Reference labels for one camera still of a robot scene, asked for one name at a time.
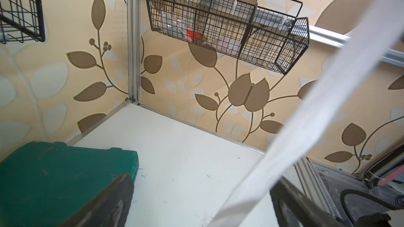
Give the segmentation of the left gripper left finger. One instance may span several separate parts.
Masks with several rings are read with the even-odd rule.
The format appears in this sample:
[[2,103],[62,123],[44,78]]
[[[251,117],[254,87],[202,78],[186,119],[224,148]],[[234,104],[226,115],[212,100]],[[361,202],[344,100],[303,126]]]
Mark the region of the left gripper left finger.
[[122,174],[62,227],[123,227],[134,192],[131,175]]

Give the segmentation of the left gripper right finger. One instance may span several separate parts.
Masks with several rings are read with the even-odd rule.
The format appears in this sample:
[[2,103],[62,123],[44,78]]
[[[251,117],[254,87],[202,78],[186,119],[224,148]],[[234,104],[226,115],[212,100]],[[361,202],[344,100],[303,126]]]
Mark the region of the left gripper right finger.
[[280,227],[342,227],[331,214],[321,210],[289,180],[282,177],[270,190]]

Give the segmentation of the white ribbon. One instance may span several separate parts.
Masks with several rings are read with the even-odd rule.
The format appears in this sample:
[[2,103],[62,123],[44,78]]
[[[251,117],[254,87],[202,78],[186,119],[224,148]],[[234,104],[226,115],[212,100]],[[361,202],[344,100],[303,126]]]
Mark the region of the white ribbon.
[[262,159],[232,191],[210,226],[242,224],[283,173],[316,145],[335,114],[403,31],[403,0],[374,0],[350,40],[334,56],[323,77],[284,124]]

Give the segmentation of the green plastic tool case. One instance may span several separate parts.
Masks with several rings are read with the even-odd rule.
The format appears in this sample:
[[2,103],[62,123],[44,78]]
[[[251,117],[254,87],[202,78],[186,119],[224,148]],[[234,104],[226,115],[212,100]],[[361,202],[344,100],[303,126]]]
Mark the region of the green plastic tool case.
[[139,165],[121,148],[28,143],[1,162],[1,226],[57,227],[122,174],[135,180]]

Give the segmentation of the red object in basket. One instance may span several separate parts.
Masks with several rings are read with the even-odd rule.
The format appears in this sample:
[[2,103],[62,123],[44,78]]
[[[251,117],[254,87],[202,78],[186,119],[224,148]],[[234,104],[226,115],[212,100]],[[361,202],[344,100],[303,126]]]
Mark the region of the red object in basket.
[[197,42],[200,39],[201,34],[198,31],[193,31],[191,29],[188,29],[186,31],[186,37],[187,37],[188,42],[194,43],[194,42]]

